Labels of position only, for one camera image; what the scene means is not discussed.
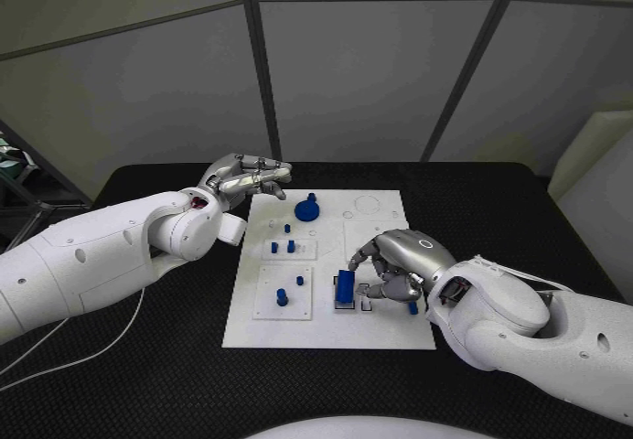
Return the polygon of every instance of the white cable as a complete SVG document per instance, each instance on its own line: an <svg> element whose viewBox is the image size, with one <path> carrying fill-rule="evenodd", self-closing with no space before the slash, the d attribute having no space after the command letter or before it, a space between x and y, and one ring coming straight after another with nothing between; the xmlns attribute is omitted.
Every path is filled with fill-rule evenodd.
<svg viewBox="0 0 633 439"><path fill-rule="evenodd" d="M128 325L126 326L126 328L123 329L123 332L118 334L118 337L115 338L115 340L113 341L113 343L94 355L91 355L89 357L85 357L84 359L78 359L76 361L72 361L71 363L64 364L62 366L58 366L56 368L48 369L42 372L35 373L33 375L29 375L26 378L22 378L20 380L17 380L16 382L12 382L7 386L0 388L0 392L4 391L6 389L10 389L13 386L17 386L19 384L22 384L23 382L32 380L33 378L45 375L46 373L55 372L58 370L62 370L65 368L69 368L71 366L76 366L79 363L84 363L85 361L88 361L89 359L98 357L117 343L117 341L123 338L123 336L126 335L126 333L128 332L128 329L131 327L131 324L134 323L134 319L136 316L139 314L139 310L141 309L141 303L143 303L143 296L146 295L146 288L141 290L141 297L139 298L139 305L136 306L136 311L134 314L131 316Z"/></svg>
<svg viewBox="0 0 633 439"><path fill-rule="evenodd" d="M521 272L519 270L515 270L513 268L503 267L498 263L489 261L482 257L482 255L474 256L474 261L480 264L487 264L495 270L502 270L511 274L513 274L518 277L522 277L523 279L529 279L531 281L542 282L544 284L549 284L551 286L555 286L560 290L568 291L570 293L574 293L574 290L564 286L562 284L557 284L552 281L548 281L547 279L541 279L541 277L532 276L531 274L526 274L525 272Z"/></svg>
<svg viewBox="0 0 633 439"><path fill-rule="evenodd" d="M38 346L46 341L46 338L55 333L55 331L64 326L69 320L65 318L62 323L53 328L46 337L35 344L35 346L23 353L23 355L0 370L0 375L3 375L7 370L26 358L26 356L36 350Z"/></svg>

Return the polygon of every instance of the blue rectangular block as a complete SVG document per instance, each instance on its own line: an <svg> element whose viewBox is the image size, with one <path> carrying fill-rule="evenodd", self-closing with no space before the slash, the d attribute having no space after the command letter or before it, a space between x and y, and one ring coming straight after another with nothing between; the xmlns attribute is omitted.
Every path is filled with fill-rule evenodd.
<svg viewBox="0 0 633 439"><path fill-rule="evenodd" d="M339 270L339 279L336 280L336 302L350 304L353 302L353 279L355 272Z"/></svg>

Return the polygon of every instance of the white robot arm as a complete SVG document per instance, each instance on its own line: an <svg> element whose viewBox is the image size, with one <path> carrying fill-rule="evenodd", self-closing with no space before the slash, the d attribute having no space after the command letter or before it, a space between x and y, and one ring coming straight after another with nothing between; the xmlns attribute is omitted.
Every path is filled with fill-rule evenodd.
<svg viewBox="0 0 633 439"><path fill-rule="evenodd" d="M473 367L513 373L549 395L633 425L632 306L577 294L479 256L456 263L420 231L378 235L349 270L369 256L385 283L358 294L399 302L427 295L425 317ZM536 292L519 277L555 290Z"/></svg>
<svg viewBox="0 0 633 439"><path fill-rule="evenodd" d="M225 213L247 194L286 199L291 165L228 155L198 187L61 221L0 255L0 345L30 329L111 305L198 260L216 239L238 245L245 221ZM150 256L150 246L162 250Z"/></svg>

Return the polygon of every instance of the small white platform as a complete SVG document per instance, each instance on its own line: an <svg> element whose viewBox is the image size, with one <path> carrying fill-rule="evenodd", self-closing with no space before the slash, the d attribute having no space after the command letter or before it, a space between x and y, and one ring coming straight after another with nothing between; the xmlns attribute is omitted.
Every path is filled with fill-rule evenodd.
<svg viewBox="0 0 633 439"><path fill-rule="evenodd" d="M300 222L294 207L310 192L320 215ZM348 268L352 254L384 231L410 227L399 192L287 190L286 195L286 201L254 196L224 348L436 349L424 302L417 316L407 305L387 300L372 300L366 311L359 296L353 309L335 309L333 277ZM296 242L294 253L286 251L288 240ZM273 241L277 253L270 251ZM379 282L372 264L363 263L355 288ZM286 306L277 305L280 288Z"/></svg>

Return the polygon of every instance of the table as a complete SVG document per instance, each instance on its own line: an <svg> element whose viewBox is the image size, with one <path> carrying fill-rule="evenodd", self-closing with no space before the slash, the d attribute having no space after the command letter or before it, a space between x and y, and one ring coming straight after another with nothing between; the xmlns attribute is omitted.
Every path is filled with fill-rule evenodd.
<svg viewBox="0 0 633 439"><path fill-rule="evenodd" d="M206 164L118 169L95 207L195 186ZM288 188L399 189L412 229L457 260L489 260L622 296L523 165L297 163ZM248 218L250 200L234 210ZM434 327L437 351L222 349L239 248L147 288L130 333L82 365L0 394L0 435L238 438L306 418L374 414L447 423L502 438L633 437L633 429L549 397L503 372L472 368ZM74 318L2 382L82 358L114 339L139 294ZM3 364L51 330L2 347Z"/></svg>

